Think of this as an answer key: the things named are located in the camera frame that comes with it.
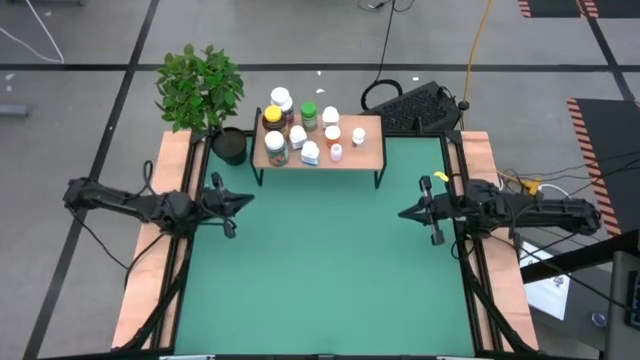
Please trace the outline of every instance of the green mat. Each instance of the green mat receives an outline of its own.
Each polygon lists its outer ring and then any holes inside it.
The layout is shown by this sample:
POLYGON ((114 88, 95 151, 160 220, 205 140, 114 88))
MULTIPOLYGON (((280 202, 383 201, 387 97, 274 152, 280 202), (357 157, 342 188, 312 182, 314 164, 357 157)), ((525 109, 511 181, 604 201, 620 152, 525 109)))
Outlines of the green mat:
POLYGON ((440 142, 390 138, 387 159, 376 191, 372 172, 266 170, 258 187, 212 155, 208 173, 256 198, 235 239, 197 231, 175 353, 472 356, 452 224, 434 247, 397 216, 444 170, 440 142))

